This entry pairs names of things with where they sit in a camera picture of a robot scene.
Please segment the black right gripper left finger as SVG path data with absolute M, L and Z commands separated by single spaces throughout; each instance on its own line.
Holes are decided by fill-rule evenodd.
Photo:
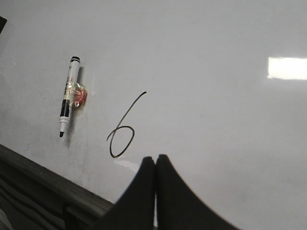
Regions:
M 155 164 L 151 157 L 142 160 L 134 179 L 114 204 L 97 221 L 94 230 L 152 230 L 154 228 Z

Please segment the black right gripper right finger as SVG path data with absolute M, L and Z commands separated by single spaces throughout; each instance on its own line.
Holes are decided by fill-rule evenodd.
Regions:
M 236 230 L 187 186 L 167 155 L 156 162 L 157 221 L 160 230 Z

